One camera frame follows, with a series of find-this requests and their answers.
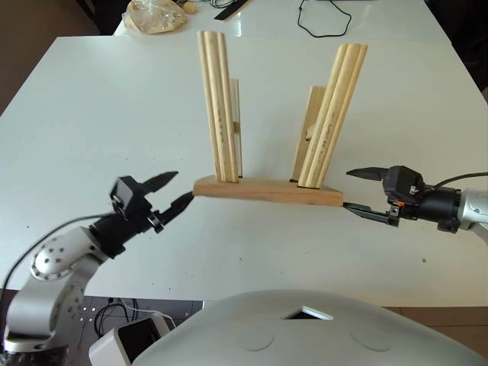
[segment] plastic bag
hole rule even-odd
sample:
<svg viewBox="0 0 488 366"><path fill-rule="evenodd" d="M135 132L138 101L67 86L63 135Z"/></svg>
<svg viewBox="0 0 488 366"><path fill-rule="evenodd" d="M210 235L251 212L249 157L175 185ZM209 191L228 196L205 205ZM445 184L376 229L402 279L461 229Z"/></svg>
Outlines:
<svg viewBox="0 0 488 366"><path fill-rule="evenodd" d="M172 0L132 0L122 19L126 28L147 34L173 31L187 22Z"/></svg>

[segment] black wire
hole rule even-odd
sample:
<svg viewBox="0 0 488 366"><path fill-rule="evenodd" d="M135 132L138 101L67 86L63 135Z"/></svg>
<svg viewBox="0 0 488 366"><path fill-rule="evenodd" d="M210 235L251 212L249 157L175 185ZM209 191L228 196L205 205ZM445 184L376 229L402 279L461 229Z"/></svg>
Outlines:
<svg viewBox="0 0 488 366"><path fill-rule="evenodd" d="M224 9L236 1L237 0L210 0L209 3L212 8Z"/></svg>
<svg viewBox="0 0 488 366"><path fill-rule="evenodd" d="M137 306L137 300L136 299L132 299L132 307L134 309L139 309L139 307ZM134 320L137 320L137 310L132 310L132 321Z"/></svg>
<svg viewBox="0 0 488 366"><path fill-rule="evenodd" d="M130 322L129 320L129 314L127 314L127 309L125 308L124 305L121 303L109 303L106 307L102 307L95 315L95 318L93 319L93 330L95 331L95 334L98 336L98 339L104 336L104 332L101 331L102 323L104 320L104 315L105 312L110 309L111 307L121 307L124 309L124 315L125 315L125 320L127 322Z"/></svg>
<svg viewBox="0 0 488 366"><path fill-rule="evenodd" d="M298 19L297 19L297 25L298 27L304 29L310 36L314 37L314 38L326 38L326 37L342 37L344 34L346 34L346 32L348 31L348 28L349 28L349 24L351 23L351 20L352 20L352 15L350 15L349 13L346 13L345 11L343 11L339 6L337 6L332 0L329 0L330 3L332 5L334 5L334 7L339 10L341 13L343 13L344 15L347 15L349 17L349 20L348 20L348 23L345 25L345 29L342 33L340 34L313 34L310 30L308 30L308 28L306 28L305 26L303 26L302 24L300 24L300 18L301 18L301 15L302 15L302 10L303 10L303 4L305 2L305 0L302 0L302 2L300 3L300 6L298 7Z"/></svg>
<svg viewBox="0 0 488 366"><path fill-rule="evenodd" d="M447 183L451 183L452 181L460 181L461 179L484 177L484 176L488 176L488 172L479 172L479 173L456 175L455 177L445 179L444 181L439 182L438 184L432 186L431 188L432 188L432 190L435 190L437 188L442 187L443 185L446 185Z"/></svg>
<svg viewBox="0 0 488 366"><path fill-rule="evenodd" d="M98 215L90 215L90 216L81 216L81 217L76 217L75 219L66 221L65 223L62 223L61 225L57 226L56 228L52 229L49 231L46 235L44 235L42 238L37 240L30 248L23 254L21 257L12 265L10 268L10 271L7 273L7 276L5 277L5 280L3 281L2 288L0 289L0 328L2 325L2 309L3 305L5 302L5 291L7 290L8 282L10 282L11 276L14 274L15 269L22 263L22 261L34 250L36 247L41 244L44 240L46 240L48 237L53 235L56 231L61 230L63 227L68 226L72 223L77 223L79 221L84 221L84 220L93 220L93 219L100 219L102 217L108 217L112 215L118 215L118 213L101 213ZM4 345L3 345L3 339L2 339L2 352L4 351Z"/></svg>

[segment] wooden post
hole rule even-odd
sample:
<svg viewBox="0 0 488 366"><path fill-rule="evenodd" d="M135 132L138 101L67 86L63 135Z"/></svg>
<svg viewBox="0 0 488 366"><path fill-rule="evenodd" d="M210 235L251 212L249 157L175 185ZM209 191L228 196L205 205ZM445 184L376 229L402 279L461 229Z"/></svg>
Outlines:
<svg viewBox="0 0 488 366"><path fill-rule="evenodd" d="M239 104L239 80L230 79L230 98L234 121L234 146L236 147L237 175L242 178L241 109Z"/></svg>
<svg viewBox="0 0 488 366"><path fill-rule="evenodd" d="M301 187L323 184L367 49L366 45L343 44L337 51L298 179Z"/></svg>
<svg viewBox="0 0 488 366"><path fill-rule="evenodd" d="M198 43L216 177L238 182L225 38L216 32L199 32Z"/></svg>
<svg viewBox="0 0 488 366"><path fill-rule="evenodd" d="M302 171L303 161L307 154L307 148L310 145L307 140L309 129L316 123L319 114L320 105L322 104L323 96L326 92L325 86L313 86L310 88L308 96L307 112L303 120L302 131L298 140L297 153L295 154L295 163L293 171L291 172L290 181L298 181L300 172Z"/></svg>

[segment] wooden stand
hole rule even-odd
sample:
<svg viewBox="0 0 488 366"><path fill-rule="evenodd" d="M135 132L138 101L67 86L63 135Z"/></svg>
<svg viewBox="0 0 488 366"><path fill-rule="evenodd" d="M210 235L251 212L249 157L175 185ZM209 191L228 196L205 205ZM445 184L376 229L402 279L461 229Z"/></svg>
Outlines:
<svg viewBox="0 0 488 366"><path fill-rule="evenodd" d="M200 32L198 43L216 174L197 180L194 195L341 207L342 192L323 181L368 46L340 46L327 87L310 89L290 181L269 181L242 178L239 83L229 79L224 35Z"/></svg>

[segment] white table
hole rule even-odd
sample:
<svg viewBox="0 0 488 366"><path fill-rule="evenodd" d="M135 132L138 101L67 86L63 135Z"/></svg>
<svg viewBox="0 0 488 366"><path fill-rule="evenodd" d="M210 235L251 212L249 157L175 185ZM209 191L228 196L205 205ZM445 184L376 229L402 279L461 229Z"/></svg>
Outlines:
<svg viewBox="0 0 488 366"><path fill-rule="evenodd" d="M309 87L326 83L341 42L228 39L245 175L289 177ZM326 183L384 210L380 184L345 172L404 164L435 183L486 168L486 102L452 48L368 43ZM213 172L207 128L195 37L59 38L0 118L0 276L51 227L108 210L117 176L179 170L149 196L164 210ZM466 186L486 180L457 184ZM475 235L430 223L394 229L341 208L198 197L163 233L138 236L104 264L87 293L216 300L292 287L384 306L486 306L487 262Z"/></svg>
<svg viewBox="0 0 488 366"><path fill-rule="evenodd" d="M183 34L197 31L219 31L237 37L312 38L297 26L300 0L249 0L226 21L214 17L221 9L208 3L197 4L198 13L188 16L188 23L178 30ZM379 40L421 40L450 43L424 0L337 1L336 4L352 15L348 33L341 38ZM316 34L341 33L347 17L327 1L306 1L301 24ZM131 34L122 23L114 35ZM165 37L160 34L154 37Z"/></svg>

